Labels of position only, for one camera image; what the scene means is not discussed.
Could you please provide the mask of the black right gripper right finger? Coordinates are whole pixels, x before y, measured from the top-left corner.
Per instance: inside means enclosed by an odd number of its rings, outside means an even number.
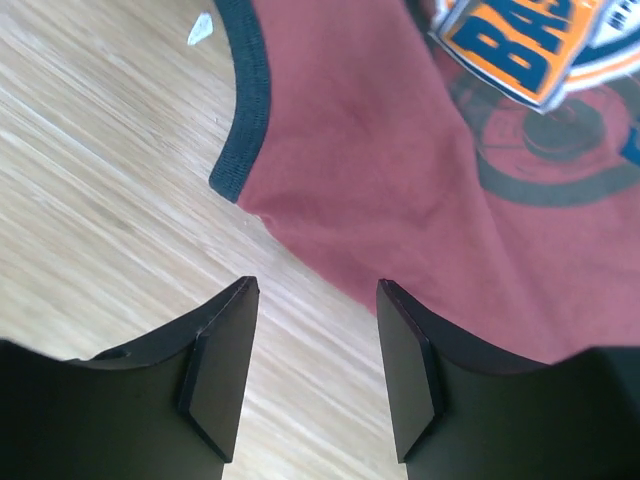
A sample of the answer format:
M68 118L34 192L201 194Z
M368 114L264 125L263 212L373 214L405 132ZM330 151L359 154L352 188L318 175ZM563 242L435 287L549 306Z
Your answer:
M396 454L412 479L635 479L639 351L545 365L377 287Z

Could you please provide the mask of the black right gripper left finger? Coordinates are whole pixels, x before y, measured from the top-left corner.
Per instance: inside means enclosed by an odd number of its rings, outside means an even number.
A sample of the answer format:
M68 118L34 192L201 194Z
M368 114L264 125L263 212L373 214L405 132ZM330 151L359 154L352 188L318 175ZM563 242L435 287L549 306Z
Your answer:
M234 455L259 288L88 360L1 343L5 479L218 479Z

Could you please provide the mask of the red graphic tank top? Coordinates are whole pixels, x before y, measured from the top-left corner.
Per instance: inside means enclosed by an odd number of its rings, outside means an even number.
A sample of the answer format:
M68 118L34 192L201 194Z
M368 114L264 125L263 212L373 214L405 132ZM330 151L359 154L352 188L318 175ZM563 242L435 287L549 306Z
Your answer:
M211 187L368 308L532 360L639 342L635 1L220 1Z

